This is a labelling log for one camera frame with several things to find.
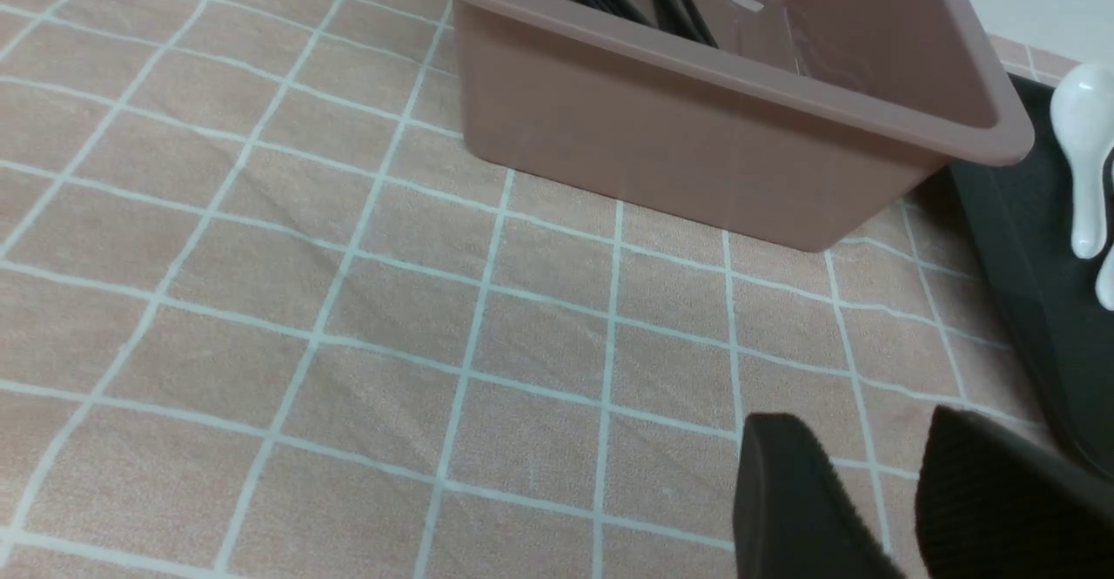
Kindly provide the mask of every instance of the plastic bin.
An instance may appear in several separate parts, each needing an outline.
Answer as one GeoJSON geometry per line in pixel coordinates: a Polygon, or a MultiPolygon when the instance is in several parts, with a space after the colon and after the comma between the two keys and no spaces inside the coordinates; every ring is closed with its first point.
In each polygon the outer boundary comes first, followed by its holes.
{"type": "Polygon", "coordinates": [[[696,2],[719,50],[573,0],[455,0],[466,146],[808,251],[951,158],[1033,146],[968,0],[696,2]]]}

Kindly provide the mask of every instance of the dark tray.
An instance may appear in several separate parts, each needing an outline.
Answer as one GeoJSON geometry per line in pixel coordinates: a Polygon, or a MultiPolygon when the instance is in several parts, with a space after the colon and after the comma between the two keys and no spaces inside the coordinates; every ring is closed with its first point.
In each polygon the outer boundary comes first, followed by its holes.
{"type": "Polygon", "coordinates": [[[1053,88],[1010,76],[1036,145],[1010,167],[950,166],[998,310],[1057,441],[1114,480],[1114,313],[1095,298],[1102,258],[1072,254],[1071,174],[1052,130],[1053,88]]]}

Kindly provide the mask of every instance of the spoon handle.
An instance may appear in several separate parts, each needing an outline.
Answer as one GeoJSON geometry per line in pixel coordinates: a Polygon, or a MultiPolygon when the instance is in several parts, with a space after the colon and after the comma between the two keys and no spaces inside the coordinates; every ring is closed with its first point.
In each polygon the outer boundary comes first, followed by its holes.
{"type": "Polygon", "coordinates": [[[1097,177],[1072,175],[1072,253],[1078,258],[1098,257],[1106,246],[1106,189],[1103,169],[1097,177]]]}

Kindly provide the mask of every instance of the bin rim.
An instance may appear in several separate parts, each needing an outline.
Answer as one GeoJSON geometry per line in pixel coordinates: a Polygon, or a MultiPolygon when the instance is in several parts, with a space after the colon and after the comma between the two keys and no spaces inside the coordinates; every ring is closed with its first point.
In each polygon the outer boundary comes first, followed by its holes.
{"type": "Polygon", "coordinates": [[[571,0],[463,0],[546,31],[617,52],[727,90],[906,141],[983,166],[1010,166],[1033,147],[1034,131],[969,0],[944,0],[996,115],[994,126],[967,126],[780,70],[681,39],[571,0]]]}

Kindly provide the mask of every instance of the ceramic spoon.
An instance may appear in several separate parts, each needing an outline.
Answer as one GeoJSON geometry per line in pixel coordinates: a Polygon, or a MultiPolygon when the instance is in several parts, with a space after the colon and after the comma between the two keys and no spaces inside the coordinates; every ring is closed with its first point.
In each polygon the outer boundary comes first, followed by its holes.
{"type": "Polygon", "coordinates": [[[1072,169],[1072,251],[1094,258],[1106,246],[1103,166],[1114,148],[1114,71],[1084,63],[1052,96],[1052,127],[1072,169]]]}

